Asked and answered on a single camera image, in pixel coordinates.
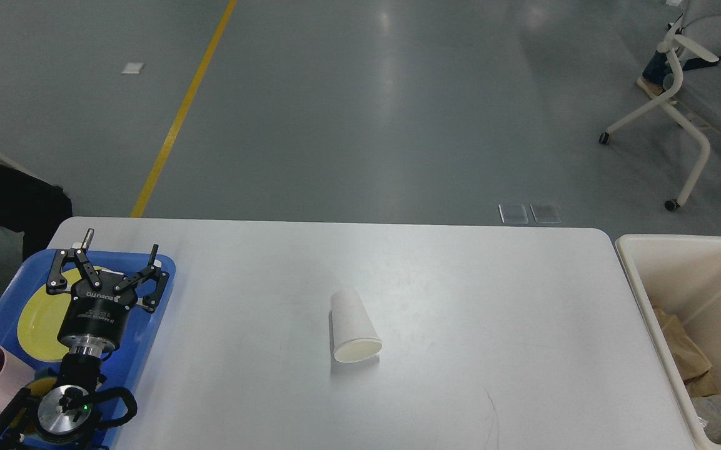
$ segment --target gray chair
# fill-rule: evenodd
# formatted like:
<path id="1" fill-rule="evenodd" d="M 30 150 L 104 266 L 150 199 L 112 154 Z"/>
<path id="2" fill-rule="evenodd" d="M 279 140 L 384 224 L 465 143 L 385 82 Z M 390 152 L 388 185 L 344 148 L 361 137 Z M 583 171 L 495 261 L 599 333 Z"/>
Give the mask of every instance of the gray chair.
<path id="1" fill-rule="evenodd" d="M 657 106 L 691 134 L 700 145 L 700 157 L 677 198 L 664 203 L 667 210 L 674 211 L 688 201 L 711 151 L 708 138 L 689 118 L 696 117 L 721 132 L 721 66 L 686 71 L 683 78 L 680 65 L 681 59 L 692 56 L 710 62 L 718 61 L 717 54 L 721 57 L 721 0 L 689 0 L 683 15 L 669 29 L 657 49 L 666 54 L 672 68 L 672 74 L 664 82 L 667 90 L 606 128 L 600 136 L 600 143 L 607 145 L 612 133 Z M 686 117 L 675 106 L 683 106 L 691 114 Z"/>

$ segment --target yellow plate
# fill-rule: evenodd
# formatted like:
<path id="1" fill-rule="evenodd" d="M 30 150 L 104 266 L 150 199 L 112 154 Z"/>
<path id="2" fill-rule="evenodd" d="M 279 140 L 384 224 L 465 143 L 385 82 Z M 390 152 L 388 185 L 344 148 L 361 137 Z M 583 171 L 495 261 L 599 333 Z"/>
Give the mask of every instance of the yellow plate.
<path id="1" fill-rule="evenodd" d="M 77 269 L 64 271 L 63 276 L 69 286 L 81 278 Z M 68 353 L 68 347 L 58 342 L 58 331 L 70 302 L 71 294 L 50 296 L 44 286 L 29 297 L 18 319 L 18 344 L 29 356 L 38 361 L 56 363 Z"/>

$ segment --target chair leg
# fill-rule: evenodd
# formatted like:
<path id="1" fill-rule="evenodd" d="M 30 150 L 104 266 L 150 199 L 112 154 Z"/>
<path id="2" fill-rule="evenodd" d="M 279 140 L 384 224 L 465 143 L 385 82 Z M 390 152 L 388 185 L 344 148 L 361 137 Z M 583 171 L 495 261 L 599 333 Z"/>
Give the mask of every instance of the chair leg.
<path id="1" fill-rule="evenodd" d="M 704 136 L 699 128 L 689 122 L 688 119 L 686 119 L 686 117 L 677 110 L 677 108 L 674 108 L 674 106 L 671 106 L 668 103 L 664 103 L 660 107 L 663 108 L 663 110 L 670 115 L 675 122 L 682 126 L 683 130 L 686 130 L 689 134 L 691 134 L 691 136 L 696 139 L 700 145 L 700 157 L 698 157 L 697 162 L 694 164 L 691 173 L 688 175 L 688 179 L 685 180 L 685 184 L 683 185 L 683 190 L 680 191 L 680 195 L 677 196 L 676 199 L 668 200 L 665 203 L 666 209 L 674 211 L 688 202 L 688 197 L 691 196 L 691 191 L 693 191 L 694 186 L 697 185 L 697 180 L 700 179 L 702 171 L 705 168 L 705 163 L 708 162 L 711 145 L 708 137 Z"/>

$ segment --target blue tray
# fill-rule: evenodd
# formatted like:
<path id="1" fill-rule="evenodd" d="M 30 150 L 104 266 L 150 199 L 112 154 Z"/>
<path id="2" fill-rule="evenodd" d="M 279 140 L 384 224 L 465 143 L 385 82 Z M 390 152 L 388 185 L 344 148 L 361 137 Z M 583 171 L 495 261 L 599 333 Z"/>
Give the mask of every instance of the blue tray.
<path id="1" fill-rule="evenodd" d="M 24 261 L 15 274 L 13 281 L 5 290 L 0 299 L 0 345 L 35 370 L 45 371 L 51 369 L 56 373 L 60 368 L 60 362 L 43 362 L 32 358 L 18 344 L 17 336 L 18 318 L 21 316 L 21 311 L 32 294 L 46 283 L 52 259 L 54 259 L 54 249 L 33 254 L 28 260 Z M 88 251 L 88 259 L 91 260 L 93 265 L 132 274 L 146 267 L 149 254 Z M 102 389 L 124 386 L 134 391 L 135 385 L 138 383 L 138 377 L 141 375 L 146 357 L 149 356 L 149 349 L 152 347 L 154 335 L 157 334 L 160 320 L 163 319 L 163 313 L 165 313 L 166 305 L 171 296 L 174 274 L 176 273 L 174 261 L 171 258 L 158 254 L 157 260 L 163 263 L 163 270 L 169 273 L 169 280 L 163 298 L 160 300 L 160 305 L 154 314 L 148 314 L 140 309 L 131 311 L 120 349 L 114 351 L 111 358 L 102 364 L 102 373 L 108 377 Z M 74 265 L 69 264 L 63 270 L 73 267 Z M 151 293 L 152 290 L 154 290 L 154 283 L 147 282 L 138 288 L 138 296 L 145 296 L 145 294 Z M 106 402 L 100 408 L 104 414 L 103 419 L 122 416 L 124 413 L 123 405 L 117 401 Z M 140 404 L 138 404 L 138 414 L 140 414 Z M 119 429 L 120 427 L 117 427 L 97 432 L 91 444 L 111 446 Z M 40 441 L 35 435 L 28 436 L 25 444 L 46 449 L 73 448 L 71 445 L 48 444 Z"/>

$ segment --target white table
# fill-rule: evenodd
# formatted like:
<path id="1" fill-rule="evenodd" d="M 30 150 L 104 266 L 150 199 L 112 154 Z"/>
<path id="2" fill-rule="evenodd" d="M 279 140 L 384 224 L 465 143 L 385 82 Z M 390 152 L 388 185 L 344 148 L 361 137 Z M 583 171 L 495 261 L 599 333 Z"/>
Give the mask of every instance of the white table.
<path id="1" fill-rule="evenodd" d="M 117 448 L 695 448 L 601 231 L 73 217 L 51 247 L 88 227 L 177 264 Z M 345 287 L 383 340 L 349 365 Z"/>

